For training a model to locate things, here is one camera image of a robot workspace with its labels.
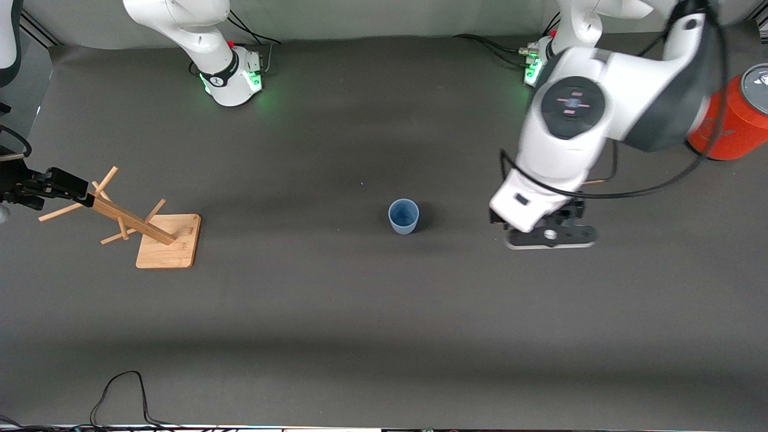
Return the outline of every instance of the container lid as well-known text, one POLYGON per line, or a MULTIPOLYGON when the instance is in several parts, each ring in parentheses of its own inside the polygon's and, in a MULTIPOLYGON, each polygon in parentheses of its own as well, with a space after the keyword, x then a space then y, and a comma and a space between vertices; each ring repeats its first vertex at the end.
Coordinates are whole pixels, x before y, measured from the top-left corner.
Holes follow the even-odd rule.
POLYGON ((757 111, 768 115, 768 63, 754 65, 741 75, 741 94, 757 111))

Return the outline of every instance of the wooden base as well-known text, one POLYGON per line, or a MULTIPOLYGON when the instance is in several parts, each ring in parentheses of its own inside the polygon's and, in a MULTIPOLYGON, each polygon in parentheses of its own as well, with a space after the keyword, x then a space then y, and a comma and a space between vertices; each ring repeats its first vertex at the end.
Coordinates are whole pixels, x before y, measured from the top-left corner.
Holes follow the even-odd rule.
POLYGON ((171 233, 176 240, 166 246, 147 235, 141 236, 137 268, 190 268, 194 264, 197 237, 202 219, 198 214, 158 214, 150 223, 171 233))

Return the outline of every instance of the red canister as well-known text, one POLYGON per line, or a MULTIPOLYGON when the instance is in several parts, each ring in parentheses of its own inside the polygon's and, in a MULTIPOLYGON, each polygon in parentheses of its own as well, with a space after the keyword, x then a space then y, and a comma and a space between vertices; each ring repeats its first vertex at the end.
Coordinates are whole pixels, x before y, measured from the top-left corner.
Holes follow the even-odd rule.
POLYGON ((701 126, 688 136, 688 141, 699 152, 707 146, 717 125, 717 110, 723 94, 726 98, 723 132, 709 157, 730 161, 768 141, 768 63, 754 65, 730 80, 725 90, 712 95, 701 126))

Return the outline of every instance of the blue cup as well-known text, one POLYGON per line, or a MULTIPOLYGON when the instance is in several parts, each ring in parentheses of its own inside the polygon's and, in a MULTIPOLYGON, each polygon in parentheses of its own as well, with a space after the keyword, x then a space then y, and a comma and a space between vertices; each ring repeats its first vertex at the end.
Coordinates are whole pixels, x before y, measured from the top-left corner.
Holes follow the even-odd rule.
POLYGON ((411 234, 419 221, 419 206, 415 202, 400 198, 389 206, 389 222, 397 234, 411 234))

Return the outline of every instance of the table surface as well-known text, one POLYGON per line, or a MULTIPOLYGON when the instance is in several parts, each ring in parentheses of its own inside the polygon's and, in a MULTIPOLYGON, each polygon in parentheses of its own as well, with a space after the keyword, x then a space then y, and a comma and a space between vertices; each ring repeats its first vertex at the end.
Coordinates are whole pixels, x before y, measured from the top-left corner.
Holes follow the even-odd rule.
MULTIPOLYGON (((238 108, 217 106, 187 61, 54 52, 30 167, 98 180, 115 164, 118 204, 145 214, 167 198, 164 213, 204 226, 192 269, 140 271, 140 239, 101 246, 118 226, 94 212, 40 224, 13 209, 3 414, 86 421, 106 381, 137 369, 151 413, 176 423, 768 428, 768 148, 660 194, 589 202, 592 248, 510 251, 488 199, 531 92, 482 46, 277 46, 264 93, 238 108), (386 220, 401 197, 422 209, 408 237, 386 220)), ((693 157, 620 152, 616 180, 591 191, 655 184, 693 157)), ((102 409, 140 422, 137 383, 115 383, 102 409)))

